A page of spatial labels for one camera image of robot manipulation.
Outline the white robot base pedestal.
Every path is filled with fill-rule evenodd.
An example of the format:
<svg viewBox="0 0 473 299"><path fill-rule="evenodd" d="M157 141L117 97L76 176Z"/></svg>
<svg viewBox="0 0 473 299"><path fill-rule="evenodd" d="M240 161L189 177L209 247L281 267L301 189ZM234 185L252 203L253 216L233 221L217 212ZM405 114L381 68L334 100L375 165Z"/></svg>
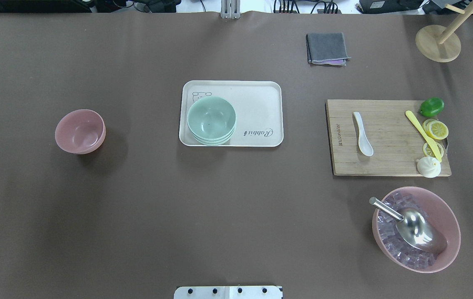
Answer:
<svg viewBox="0 0 473 299"><path fill-rule="evenodd" d="M174 292L174 299L282 299L281 286L183 286Z"/></svg>

